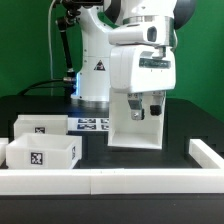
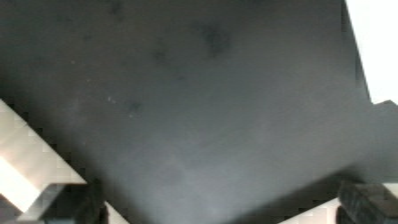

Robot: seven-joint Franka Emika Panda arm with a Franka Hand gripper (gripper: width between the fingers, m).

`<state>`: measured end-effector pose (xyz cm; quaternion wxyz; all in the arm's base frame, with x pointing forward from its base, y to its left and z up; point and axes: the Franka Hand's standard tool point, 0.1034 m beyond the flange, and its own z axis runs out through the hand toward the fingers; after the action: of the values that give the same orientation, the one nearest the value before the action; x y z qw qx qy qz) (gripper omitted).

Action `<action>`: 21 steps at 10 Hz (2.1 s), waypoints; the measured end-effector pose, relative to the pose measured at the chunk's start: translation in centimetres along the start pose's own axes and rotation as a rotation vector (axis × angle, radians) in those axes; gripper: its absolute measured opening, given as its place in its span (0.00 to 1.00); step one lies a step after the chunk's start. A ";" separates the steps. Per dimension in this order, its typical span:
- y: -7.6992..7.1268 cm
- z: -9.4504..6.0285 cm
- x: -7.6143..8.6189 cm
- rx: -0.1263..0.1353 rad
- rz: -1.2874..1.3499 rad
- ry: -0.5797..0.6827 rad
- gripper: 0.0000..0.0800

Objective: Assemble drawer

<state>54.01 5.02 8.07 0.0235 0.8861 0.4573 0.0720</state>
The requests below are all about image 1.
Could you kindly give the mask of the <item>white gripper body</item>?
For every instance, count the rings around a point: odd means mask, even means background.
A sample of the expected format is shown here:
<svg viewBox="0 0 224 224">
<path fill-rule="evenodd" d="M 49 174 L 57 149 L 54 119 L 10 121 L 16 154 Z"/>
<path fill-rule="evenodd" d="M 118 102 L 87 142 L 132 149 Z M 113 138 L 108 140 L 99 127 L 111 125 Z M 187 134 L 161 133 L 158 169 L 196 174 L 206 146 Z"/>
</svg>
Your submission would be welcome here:
<svg viewBox="0 0 224 224">
<path fill-rule="evenodd" d="M 175 57 L 167 48 L 157 58 L 152 46 L 116 46 L 110 54 L 110 85 L 115 92 L 141 93 L 173 89 L 176 84 Z"/>
</svg>

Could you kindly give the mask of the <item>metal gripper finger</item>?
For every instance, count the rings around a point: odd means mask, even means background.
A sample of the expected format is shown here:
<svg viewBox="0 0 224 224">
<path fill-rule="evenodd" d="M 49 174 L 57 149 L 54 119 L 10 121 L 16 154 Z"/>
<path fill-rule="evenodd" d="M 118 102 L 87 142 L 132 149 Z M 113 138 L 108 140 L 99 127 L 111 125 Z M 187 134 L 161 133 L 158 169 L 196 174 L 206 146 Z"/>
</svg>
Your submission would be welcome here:
<svg viewBox="0 0 224 224">
<path fill-rule="evenodd" d="M 127 95 L 129 107 L 131 109 L 131 118 L 133 120 L 144 119 L 144 108 L 142 107 L 142 94 L 129 93 Z"/>
<path fill-rule="evenodd" d="M 152 93 L 152 103 L 150 105 L 150 113 L 152 116 L 159 116 L 162 114 L 164 99 L 164 91 L 155 91 Z"/>
</svg>

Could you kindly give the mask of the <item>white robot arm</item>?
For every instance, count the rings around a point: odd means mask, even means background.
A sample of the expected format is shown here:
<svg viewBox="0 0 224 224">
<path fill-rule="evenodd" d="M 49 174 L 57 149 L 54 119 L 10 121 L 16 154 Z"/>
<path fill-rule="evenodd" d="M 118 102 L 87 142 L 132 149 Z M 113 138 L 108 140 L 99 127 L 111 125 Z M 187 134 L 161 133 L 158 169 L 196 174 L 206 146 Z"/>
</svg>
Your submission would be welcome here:
<svg viewBox="0 0 224 224">
<path fill-rule="evenodd" d="M 75 98 L 107 107 L 109 91 L 135 93 L 175 87 L 176 31 L 196 0 L 93 0 L 81 7 L 83 65 Z"/>
</svg>

